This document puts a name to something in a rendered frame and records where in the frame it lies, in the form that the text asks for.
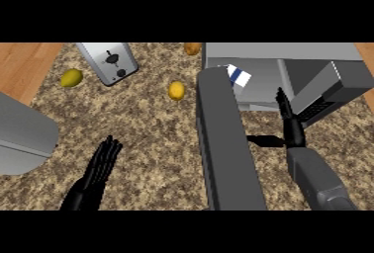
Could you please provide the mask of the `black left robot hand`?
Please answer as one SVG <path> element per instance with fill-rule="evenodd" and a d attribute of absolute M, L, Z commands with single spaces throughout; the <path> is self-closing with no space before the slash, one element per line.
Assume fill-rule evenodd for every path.
<path fill-rule="evenodd" d="M 100 142 L 84 174 L 72 184 L 62 201 L 62 211 L 97 211 L 105 185 L 122 144 L 110 135 Z"/>

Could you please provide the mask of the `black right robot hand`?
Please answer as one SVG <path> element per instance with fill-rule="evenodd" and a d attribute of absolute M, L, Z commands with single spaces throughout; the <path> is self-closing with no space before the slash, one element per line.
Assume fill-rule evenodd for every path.
<path fill-rule="evenodd" d="M 273 135 L 248 135 L 246 140 L 260 147 L 304 147 L 307 143 L 303 125 L 292 112 L 289 100 L 282 88 L 277 88 L 276 102 L 283 121 L 283 137 L 276 137 Z"/>

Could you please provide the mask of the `dark grey microwave door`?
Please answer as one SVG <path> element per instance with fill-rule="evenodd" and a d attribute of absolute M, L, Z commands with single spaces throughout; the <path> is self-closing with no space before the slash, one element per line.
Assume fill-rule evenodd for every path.
<path fill-rule="evenodd" d="M 198 72 L 195 125 L 208 209 L 264 211 L 264 196 L 224 67 Z"/>

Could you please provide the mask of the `grey microwave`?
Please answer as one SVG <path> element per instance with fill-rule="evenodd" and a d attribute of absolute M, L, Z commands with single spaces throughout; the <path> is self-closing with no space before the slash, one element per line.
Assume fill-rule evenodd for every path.
<path fill-rule="evenodd" d="M 374 77 L 350 42 L 207 42 L 204 68 L 233 65 L 249 74 L 235 94 L 242 111 L 275 111 L 286 94 L 304 127 L 374 88 Z"/>

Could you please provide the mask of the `white blue milk carton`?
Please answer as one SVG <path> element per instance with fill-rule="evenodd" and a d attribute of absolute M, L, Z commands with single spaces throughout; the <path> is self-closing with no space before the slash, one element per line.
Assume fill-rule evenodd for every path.
<path fill-rule="evenodd" d="M 233 85 L 238 85 L 239 87 L 245 87 L 251 74 L 246 73 L 243 70 L 241 70 L 235 65 L 227 64 L 226 65 L 226 71 L 229 75 L 229 80 Z"/>

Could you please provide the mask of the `grey rounded appliance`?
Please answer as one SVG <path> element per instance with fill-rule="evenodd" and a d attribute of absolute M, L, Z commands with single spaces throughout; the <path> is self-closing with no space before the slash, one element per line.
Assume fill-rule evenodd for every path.
<path fill-rule="evenodd" d="M 51 156 L 59 140 L 53 119 L 0 93 L 0 175 L 20 175 Z"/>

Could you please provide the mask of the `yellow lemon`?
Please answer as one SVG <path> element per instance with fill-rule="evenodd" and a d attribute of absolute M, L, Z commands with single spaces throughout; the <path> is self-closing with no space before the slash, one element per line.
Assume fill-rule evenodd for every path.
<path fill-rule="evenodd" d="M 184 97 L 186 87 L 180 81 L 174 81 L 168 87 L 168 96 L 174 101 L 178 101 Z"/>

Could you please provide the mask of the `green-yellow lemon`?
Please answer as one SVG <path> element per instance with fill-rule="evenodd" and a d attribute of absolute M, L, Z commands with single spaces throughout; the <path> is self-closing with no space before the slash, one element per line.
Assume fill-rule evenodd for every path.
<path fill-rule="evenodd" d="M 69 69 L 62 75 L 62 86 L 73 87 L 82 79 L 81 71 L 75 68 Z"/>

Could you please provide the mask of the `orange-brown fruit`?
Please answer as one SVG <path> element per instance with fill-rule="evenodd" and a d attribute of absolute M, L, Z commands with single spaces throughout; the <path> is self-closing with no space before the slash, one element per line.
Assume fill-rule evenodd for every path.
<path fill-rule="evenodd" d="M 184 43 L 184 52 L 187 55 L 196 55 L 199 53 L 201 43 L 199 42 L 186 42 Z"/>

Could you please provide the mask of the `silver toaster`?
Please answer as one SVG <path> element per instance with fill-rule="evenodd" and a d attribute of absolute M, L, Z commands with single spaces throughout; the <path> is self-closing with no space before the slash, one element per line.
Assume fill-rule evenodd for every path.
<path fill-rule="evenodd" d="M 137 71 L 139 65 L 125 42 L 78 42 L 75 46 L 106 87 Z"/>

